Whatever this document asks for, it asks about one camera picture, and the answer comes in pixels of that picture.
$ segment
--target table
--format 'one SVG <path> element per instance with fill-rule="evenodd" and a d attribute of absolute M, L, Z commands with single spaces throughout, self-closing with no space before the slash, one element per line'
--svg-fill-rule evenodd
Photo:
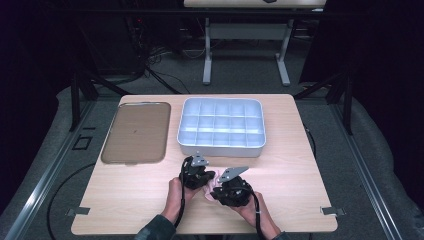
<path fill-rule="evenodd" d="M 263 0 L 184 0 L 184 6 L 189 8 L 289 8 L 314 9 L 323 8 L 326 0 L 277 0 L 266 3 Z M 210 23 L 205 21 L 205 67 L 203 84 L 209 85 L 212 72 L 211 39 L 258 39 L 282 40 L 279 53 L 275 54 L 280 78 L 283 86 L 290 86 L 284 57 L 293 28 L 293 20 L 287 24 L 229 24 Z"/>
<path fill-rule="evenodd" d="M 178 176 L 183 159 L 177 132 L 185 99 L 196 95 L 129 95 L 126 102 L 168 102 L 171 116 L 165 158 L 156 164 L 109 165 L 97 160 L 76 215 L 76 235 L 136 234 L 162 212 L 168 181 Z M 241 177 L 263 194 L 276 224 L 287 232 L 331 232 L 337 228 L 323 181 L 294 99 L 284 94 L 201 95 L 202 97 L 254 98 L 263 105 L 267 142 L 258 158 L 205 157 L 207 170 L 249 166 Z M 179 234 L 254 233 L 237 213 L 202 193 L 184 212 Z"/>

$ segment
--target white compartment tray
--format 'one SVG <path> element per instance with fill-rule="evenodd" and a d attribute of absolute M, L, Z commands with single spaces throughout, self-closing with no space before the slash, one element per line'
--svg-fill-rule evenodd
<path fill-rule="evenodd" d="M 266 141 L 262 105 L 245 98 L 188 98 L 177 138 L 186 155 L 257 157 Z"/>

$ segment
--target sleeve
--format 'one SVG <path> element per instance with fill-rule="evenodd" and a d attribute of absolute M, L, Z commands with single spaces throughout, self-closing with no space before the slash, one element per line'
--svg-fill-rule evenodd
<path fill-rule="evenodd" d="M 175 235 L 174 225 L 162 215 L 156 215 L 135 236 L 134 240 L 170 240 Z"/>
<path fill-rule="evenodd" d="M 280 234 L 278 234 L 275 238 L 273 238 L 272 240 L 290 240 L 290 237 L 287 235 L 286 232 L 281 232 Z"/>

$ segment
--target hand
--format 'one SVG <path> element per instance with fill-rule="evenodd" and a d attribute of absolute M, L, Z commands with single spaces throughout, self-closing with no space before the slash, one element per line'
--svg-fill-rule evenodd
<path fill-rule="evenodd" d="M 266 239 L 273 239 L 281 233 L 281 230 L 275 225 L 274 220 L 272 220 L 262 194 L 255 192 L 255 195 L 259 200 L 262 233 Z M 250 195 L 249 203 L 246 206 L 230 208 L 240 214 L 252 227 L 256 228 L 255 200 L 252 195 Z"/>
<path fill-rule="evenodd" d="M 165 209 L 161 213 L 162 216 L 166 217 L 172 224 L 178 218 L 178 213 L 181 208 L 181 190 L 182 184 L 179 178 L 175 177 L 169 181 L 168 197 L 166 198 Z M 185 204 L 188 205 L 194 195 L 200 191 L 201 188 L 191 190 L 184 187 Z"/>

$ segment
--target person's left hand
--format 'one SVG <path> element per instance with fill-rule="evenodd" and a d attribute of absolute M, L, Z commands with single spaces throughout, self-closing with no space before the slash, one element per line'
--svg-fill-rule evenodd
<path fill-rule="evenodd" d="M 181 208 L 181 187 L 182 184 L 179 178 L 175 177 L 169 181 L 168 197 L 166 198 L 165 209 L 161 215 L 166 217 L 172 224 L 177 220 Z M 192 190 L 184 187 L 185 205 L 189 204 L 200 189 Z"/>

